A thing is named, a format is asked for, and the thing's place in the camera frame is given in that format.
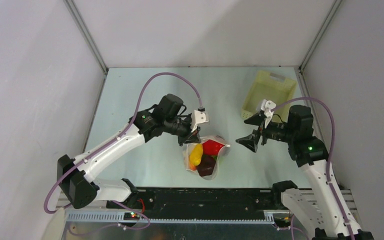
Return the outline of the yellow toy banana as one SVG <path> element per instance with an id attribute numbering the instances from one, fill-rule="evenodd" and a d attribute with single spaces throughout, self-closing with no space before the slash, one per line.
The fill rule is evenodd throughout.
<path id="1" fill-rule="evenodd" d="M 204 149 L 202 144 L 196 144 L 189 154 L 189 163 L 193 166 L 198 166 L 201 163 Z"/>

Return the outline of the red toy pepper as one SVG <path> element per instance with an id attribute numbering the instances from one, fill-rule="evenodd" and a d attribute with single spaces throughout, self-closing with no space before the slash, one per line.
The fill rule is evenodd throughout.
<path id="1" fill-rule="evenodd" d="M 203 154 L 208 156 L 218 156 L 221 149 L 225 147 L 225 144 L 214 140 L 207 140 L 202 144 Z"/>

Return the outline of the clear zip top bag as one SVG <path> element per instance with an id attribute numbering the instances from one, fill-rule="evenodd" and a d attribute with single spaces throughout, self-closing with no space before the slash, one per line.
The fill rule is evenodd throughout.
<path id="1" fill-rule="evenodd" d="M 185 170 L 204 180 L 213 180 L 230 148 L 231 145 L 220 135 L 204 136 L 200 143 L 188 143 L 182 152 Z"/>

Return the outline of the dark purple toy fruit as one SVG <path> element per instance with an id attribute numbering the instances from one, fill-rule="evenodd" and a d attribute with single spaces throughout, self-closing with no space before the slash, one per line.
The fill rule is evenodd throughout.
<path id="1" fill-rule="evenodd" d="M 213 174 L 215 166 L 215 159 L 211 155 L 204 154 L 201 158 L 201 163 L 196 167 L 196 170 L 201 177 L 210 176 Z"/>

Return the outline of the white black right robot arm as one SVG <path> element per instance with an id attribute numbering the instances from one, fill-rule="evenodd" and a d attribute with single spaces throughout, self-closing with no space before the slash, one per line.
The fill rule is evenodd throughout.
<path id="1" fill-rule="evenodd" d="M 330 155 L 326 145 L 313 135 L 311 109 L 304 105 L 291 106 L 287 122 L 273 122 L 271 110 L 271 107 L 262 107 L 245 119 L 245 124 L 257 129 L 236 142 L 252 152 L 267 140 L 287 143 L 290 158 L 310 184 L 316 206 L 305 199 L 291 180 L 273 184 L 271 204 L 277 209 L 286 207 L 301 222 L 311 240 L 374 239 L 371 232 L 361 228 L 346 204 L 328 163 Z"/>

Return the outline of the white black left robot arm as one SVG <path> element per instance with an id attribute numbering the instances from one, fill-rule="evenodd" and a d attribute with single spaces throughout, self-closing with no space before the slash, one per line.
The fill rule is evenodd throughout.
<path id="1" fill-rule="evenodd" d="M 179 146 L 200 143 L 201 125 L 209 121 L 201 107 L 184 115 L 184 102 L 171 93 L 158 104 L 138 111 L 126 126 L 93 149 L 74 158 L 63 155 L 57 161 L 57 183 L 74 209 L 95 201 L 117 201 L 125 208 L 138 202 L 135 186 L 126 178 L 99 180 L 98 175 L 113 162 L 151 139 L 167 133 L 177 137 Z"/>

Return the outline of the cream perforated plastic basket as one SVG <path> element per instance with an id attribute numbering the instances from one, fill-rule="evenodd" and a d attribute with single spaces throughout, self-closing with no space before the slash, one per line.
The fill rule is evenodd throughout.
<path id="1" fill-rule="evenodd" d="M 240 116 L 245 120 L 260 109 L 266 99 L 280 105 L 294 98 L 298 83 L 283 75 L 259 70 L 242 104 Z"/>

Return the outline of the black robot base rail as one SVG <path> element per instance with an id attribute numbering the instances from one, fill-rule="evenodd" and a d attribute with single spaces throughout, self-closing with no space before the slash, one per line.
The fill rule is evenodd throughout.
<path id="1" fill-rule="evenodd" d="M 265 220 L 287 210 L 269 188 L 140 187 L 122 204 L 154 220 Z"/>

